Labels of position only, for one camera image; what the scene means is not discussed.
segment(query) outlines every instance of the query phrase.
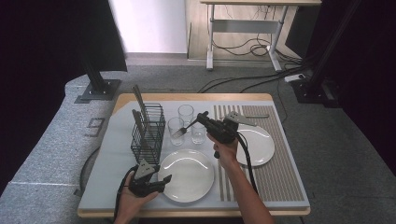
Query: black curtain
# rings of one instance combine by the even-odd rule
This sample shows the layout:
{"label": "black curtain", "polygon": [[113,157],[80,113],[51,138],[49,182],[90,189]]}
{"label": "black curtain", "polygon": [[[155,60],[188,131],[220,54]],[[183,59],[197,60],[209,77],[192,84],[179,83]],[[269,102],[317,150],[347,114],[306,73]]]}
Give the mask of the black curtain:
{"label": "black curtain", "polygon": [[0,192],[52,121],[64,85],[86,74],[82,50],[99,71],[126,71],[107,0],[0,2]]}
{"label": "black curtain", "polygon": [[396,101],[392,82],[393,66],[396,64],[395,2],[351,0],[341,3],[337,0],[323,3],[325,2],[328,4],[322,6],[310,44],[310,55],[318,54],[325,37],[341,25],[340,19],[345,13],[343,7],[347,8],[353,2],[358,7],[324,68],[314,76],[328,77],[337,83],[338,103],[396,174],[396,109],[393,105]]}

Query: table leg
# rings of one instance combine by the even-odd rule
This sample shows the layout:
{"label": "table leg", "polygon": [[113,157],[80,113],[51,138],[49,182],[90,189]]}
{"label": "table leg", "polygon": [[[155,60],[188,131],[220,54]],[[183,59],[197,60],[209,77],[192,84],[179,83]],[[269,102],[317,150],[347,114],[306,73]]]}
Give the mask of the table leg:
{"label": "table leg", "polygon": [[277,72],[282,71],[282,68],[280,67],[279,61],[277,60],[277,54],[275,52],[276,44],[277,41],[279,40],[280,32],[282,31],[282,26],[285,21],[286,13],[288,12],[288,8],[289,8],[288,6],[283,6],[282,18],[277,23],[275,36],[272,39],[271,46],[267,46],[268,54],[270,55],[271,61]]}
{"label": "table leg", "polygon": [[207,46],[206,70],[213,70],[213,22],[215,19],[215,5],[210,5],[210,20],[209,20],[209,45]]}

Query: dish drying mat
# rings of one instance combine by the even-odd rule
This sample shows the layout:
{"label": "dish drying mat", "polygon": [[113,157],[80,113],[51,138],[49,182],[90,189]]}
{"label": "dish drying mat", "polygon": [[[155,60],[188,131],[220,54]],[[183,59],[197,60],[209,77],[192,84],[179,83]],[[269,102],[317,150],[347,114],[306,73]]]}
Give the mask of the dish drying mat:
{"label": "dish drying mat", "polygon": [[[253,176],[256,180],[257,190],[263,202],[300,202],[304,200],[303,191],[298,178],[293,171],[290,154],[283,139],[282,132],[276,119],[276,112],[271,105],[214,105],[214,117],[219,119],[231,111],[241,115],[265,115],[269,118],[250,119],[267,131],[275,143],[275,153],[271,160],[260,166],[253,166]],[[248,167],[240,164],[247,180]],[[230,180],[218,162],[219,192],[222,202],[236,201]]]}

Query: gray floor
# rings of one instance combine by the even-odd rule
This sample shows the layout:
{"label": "gray floor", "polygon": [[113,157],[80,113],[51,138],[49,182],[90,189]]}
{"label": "gray floor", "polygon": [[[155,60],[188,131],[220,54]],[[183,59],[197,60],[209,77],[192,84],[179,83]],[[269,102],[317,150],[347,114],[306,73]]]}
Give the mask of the gray floor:
{"label": "gray floor", "polygon": [[[221,77],[266,76],[269,63],[215,63],[189,61],[185,55],[128,55],[128,73],[106,72],[104,78],[122,80],[117,94],[131,92],[197,92],[209,80]],[[239,92],[257,79],[219,85],[208,92]],[[75,105],[89,80],[69,82],[64,102],[0,198],[0,223],[109,223],[77,215],[80,170],[100,146],[115,100]],[[270,93],[283,122],[293,157],[311,203],[305,223],[394,223],[396,177],[373,146],[341,108],[303,105],[282,79],[246,92]],[[105,118],[97,137],[85,133],[92,118]],[[277,217],[277,223],[302,223],[298,217]],[[231,219],[141,219],[140,223],[240,223]]]}

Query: clear glass cup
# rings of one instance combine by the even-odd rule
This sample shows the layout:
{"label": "clear glass cup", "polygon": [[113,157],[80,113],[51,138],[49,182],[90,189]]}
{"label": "clear glass cup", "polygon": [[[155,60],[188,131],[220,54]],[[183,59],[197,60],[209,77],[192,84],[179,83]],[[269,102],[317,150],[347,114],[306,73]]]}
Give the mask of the clear glass cup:
{"label": "clear glass cup", "polygon": [[184,127],[187,128],[187,126],[189,126],[191,123],[192,117],[194,117],[194,108],[191,105],[181,105],[177,112],[178,117],[184,121]]}
{"label": "clear glass cup", "polygon": [[196,122],[191,126],[191,140],[194,144],[202,144],[206,140],[206,127],[200,123]]}
{"label": "clear glass cup", "polygon": [[184,135],[181,135],[178,138],[175,138],[173,136],[173,134],[176,133],[179,129],[181,129],[183,125],[184,125],[184,121],[181,118],[174,117],[168,120],[168,130],[169,133],[171,134],[171,143],[174,146],[180,146],[184,143]]}

